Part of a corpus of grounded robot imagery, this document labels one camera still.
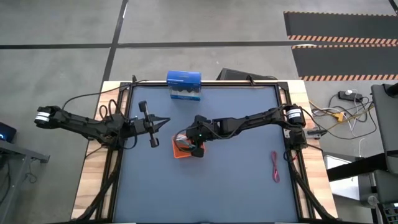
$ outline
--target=wooden board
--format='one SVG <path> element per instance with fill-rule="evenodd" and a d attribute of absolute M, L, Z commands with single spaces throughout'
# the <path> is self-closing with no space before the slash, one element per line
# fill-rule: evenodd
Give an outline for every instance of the wooden board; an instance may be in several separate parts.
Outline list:
<path fill-rule="evenodd" d="M 242 82 L 242 81 L 202 81 L 202 82 Z M 308 102 L 307 92 L 305 90 L 304 81 L 301 80 L 286 80 L 286 81 L 257 81 L 257 82 L 287 82 L 289 84 L 290 99 L 292 103 L 296 103 L 307 111 L 311 111 L 310 103 Z M 108 81 L 104 82 L 102 91 L 110 90 L 116 88 L 120 85 L 120 81 Z M 101 119 L 98 113 L 98 108 L 101 105 L 108 105 L 110 99 L 117 100 L 119 91 L 114 90 L 109 93 L 104 93 L 99 98 L 99 103 L 96 111 L 95 119 Z M 126 104 L 126 99 L 123 100 L 122 111 Z M 306 128 L 314 128 L 315 124 L 311 118 L 305 114 L 305 121 L 307 123 Z M 319 147 L 319 141 L 309 139 L 309 144 Z M 91 141 L 88 145 L 87 154 L 95 149 L 99 148 L 99 144 L 95 141 Z M 303 159 L 305 164 L 305 169 L 307 171 L 308 182 L 311 191 L 314 193 L 319 202 L 324 206 L 324 208 L 334 217 L 337 217 L 337 211 L 335 207 L 335 202 L 331 193 L 328 176 L 326 173 L 325 164 L 323 163 L 322 152 L 318 149 L 308 147 L 302 150 Z M 101 187 L 101 180 L 104 171 L 104 163 L 106 158 L 106 149 L 100 149 L 98 152 L 92 154 L 85 160 L 83 165 L 83 170 L 81 172 L 80 183 L 78 186 L 78 191 L 76 194 L 75 204 L 73 206 L 72 217 L 79 217 L 86 209 L 87 206 L 95 198 Z M 110 190 L 105 198 L 105 204 L 103 209 L 103 216 L 107 215 L 108 205 L 109 205 L 109 195 Z M 302 204 L 302 209 L 305 217 L 308 217 L 307 203 L 304 193 L 299 189 L 300 201 Z"/>

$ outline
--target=blue mat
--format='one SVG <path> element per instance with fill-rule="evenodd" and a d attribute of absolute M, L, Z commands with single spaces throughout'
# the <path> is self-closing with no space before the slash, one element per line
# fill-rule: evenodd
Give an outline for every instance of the blue mat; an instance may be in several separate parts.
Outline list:
<path fill-rule="evenodd" d="M 114 222 L 297 222 L 282 130 L 276 125 L 243 131 L 229 140 L 206 142 L 204 158 L 174 159 L 172 136 L 195 115 L 208 119 L 259 113 L 277 107 L 273 87 L 202 88 L 201 101 L 172 100 L 168 88 L 135 87 L 130 117 L 150 113 L 170 117 L 157 133 L 125 150 Z M 134 138 L 127 141 L 132 146 Z M 280 182 L 272 180 L 271 151 L 278 152 Z"/>

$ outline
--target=red wire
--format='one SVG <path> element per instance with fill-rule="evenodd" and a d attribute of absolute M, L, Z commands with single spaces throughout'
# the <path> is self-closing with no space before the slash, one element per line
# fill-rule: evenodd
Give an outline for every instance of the red wire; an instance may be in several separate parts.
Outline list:
<path fill-rule="evenodd" d="M 279 173 L 278 173 L 278 168 L 277 168 L 277 159 L 278 159 L 278 154 L 275 151 L 271 152 L 271 158 L 272 158 L 272 164 L 273 164 L 273 169 L 272 169 L 272 178 L 276 183 L 279 183 Z"/>

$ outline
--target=concrete floor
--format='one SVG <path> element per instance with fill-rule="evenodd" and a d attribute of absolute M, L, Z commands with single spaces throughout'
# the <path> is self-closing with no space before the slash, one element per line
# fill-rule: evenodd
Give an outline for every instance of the concrete floor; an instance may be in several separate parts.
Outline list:
<path fill-rule="evenodd" d="M 0 44 L 110 43 L 120 5 L 121 0 L 0 0 Z M 287 40 L 283 11 L 394 14 L 387 0 L 130 0 L 119 43 Z M 38 106 L 61 105 L 75 95 L 98 91 L 108 52 L 0 50 L 0 120 L 18 129 L 18 145 L 51 155 L 47 165 L 32 165 L 39 179 L 25 184 L 14 223 L 70 218 L 87 141 L 67 131 L 36 128 L 33 120 Z M 167 70 L 197 70 L 203 79 L 213 80 L 223 67 L 298 79 L 289 47 L 224 47 L 119 49 L 110 80 L 130 80 L 133 74 L 164 80 Z M 375 83 L 380 82 L 308 82 L 306 87 L 311 100 L 326 106 L 339 90 L 356 88 L 368 95 Z M 73 101 L 67 110 L 93 116 L 96 100 Z M 331 119 L 319 121 L 333 124 Z M 357 134 L 372 129 L 370 122 L 360 125 Z M 345 125 L 335 133 L 350 134 Z M 357 155 L 358 141 L 326 135 L 321 145 L 328 152 Z M 379 133 L 366 136 L 361 150 L 363 156 L 381 152 Z M 368 209 L 335 199 L 342 219 L 371 222 Z"/>

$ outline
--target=blue box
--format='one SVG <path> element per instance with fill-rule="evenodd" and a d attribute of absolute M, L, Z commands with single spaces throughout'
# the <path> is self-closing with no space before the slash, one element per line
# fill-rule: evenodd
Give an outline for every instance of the blue box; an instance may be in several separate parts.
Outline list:
<path fill-rule="evenodd" d="M 173 99 L 200 100 L 200 72 L 169 71 L 167 84 Z"/>

